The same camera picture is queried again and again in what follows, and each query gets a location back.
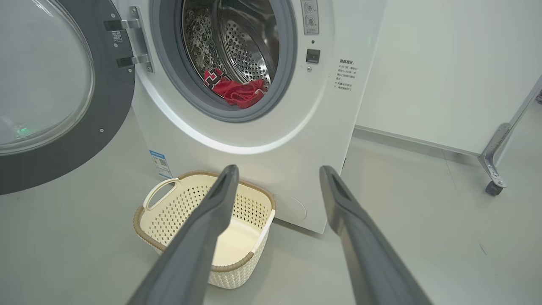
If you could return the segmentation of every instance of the laundry basket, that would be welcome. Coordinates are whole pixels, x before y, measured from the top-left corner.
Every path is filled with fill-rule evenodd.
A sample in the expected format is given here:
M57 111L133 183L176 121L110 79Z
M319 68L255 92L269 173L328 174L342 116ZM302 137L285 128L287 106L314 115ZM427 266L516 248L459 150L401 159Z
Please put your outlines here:
M193 171L159 183L135 212L137 234L162 254L217 177L208 171ZM175 183L174 187L149 207L151 198L169 183ZM273 196L266 190L239 182L230 225L216 243L210 284L234 289L248 280L266 245L275 210Z

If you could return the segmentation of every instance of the sticker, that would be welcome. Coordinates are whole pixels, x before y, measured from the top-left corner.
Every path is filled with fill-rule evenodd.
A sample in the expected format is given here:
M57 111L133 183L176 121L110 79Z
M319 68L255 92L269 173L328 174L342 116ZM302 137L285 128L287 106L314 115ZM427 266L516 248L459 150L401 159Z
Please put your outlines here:
M167 165L166 157L162 154L149 150L151 152L152 159L154 160L154 165L158 171L158 175L165 178L173 178L169 166Z
M301 0L303 9L303 30L305 35L316 35L319 33L318 25L318 2L317 0Z
M120 31L112 31L111 35L113 35L113 41L114 42L121 42L122 36L120 35Z
M333 87L339 90L352 91L352 83L357 76L358 68L354 66L352 60L341 59L339 63Z

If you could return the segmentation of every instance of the black wheel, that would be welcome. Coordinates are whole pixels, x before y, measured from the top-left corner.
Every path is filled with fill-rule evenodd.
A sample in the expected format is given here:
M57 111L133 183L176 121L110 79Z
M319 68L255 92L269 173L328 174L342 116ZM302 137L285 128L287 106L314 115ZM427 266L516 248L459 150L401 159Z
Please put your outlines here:
M493 181L491 181L486 187L486 193L488 193L491 196L497 196L501 192L502 192L502 187L496 185Z

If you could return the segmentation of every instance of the basket handle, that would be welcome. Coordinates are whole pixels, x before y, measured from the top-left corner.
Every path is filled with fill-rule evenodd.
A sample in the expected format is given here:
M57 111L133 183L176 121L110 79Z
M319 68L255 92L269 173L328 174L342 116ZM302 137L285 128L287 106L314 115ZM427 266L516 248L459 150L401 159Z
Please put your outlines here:
M147 195L147 198L145 198L145 201L143 201L143 207L145 208L146 211L150 211L152 209L154 209L154 207L156 207L156 205L153 205L152 207L149 208L149 202L151 202L151 199L154 195L156 195L156 192L159 191L162 187L164 187L165 185L168 185L170 184L171 182L175 182L175 186L171 189L171 190L174 190L177 185L180 183L179 181L179 178L171 178L171 179L167 179L167 180L164 180L162 182L160 182L159 184L157 184L150 192L149 194Z

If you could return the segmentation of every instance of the floor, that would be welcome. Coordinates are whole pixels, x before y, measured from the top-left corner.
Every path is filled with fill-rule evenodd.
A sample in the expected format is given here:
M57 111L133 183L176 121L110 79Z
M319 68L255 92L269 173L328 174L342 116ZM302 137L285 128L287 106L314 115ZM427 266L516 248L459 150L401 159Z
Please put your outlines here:
M542 106L489 182L473 157L357 133L342 177L434 304L542 300ZM125 304L157 259L132 227L159 179L133 112L79 169L0 196L1 304ZM204 304L354 304L340 241L276 220L250 280Z

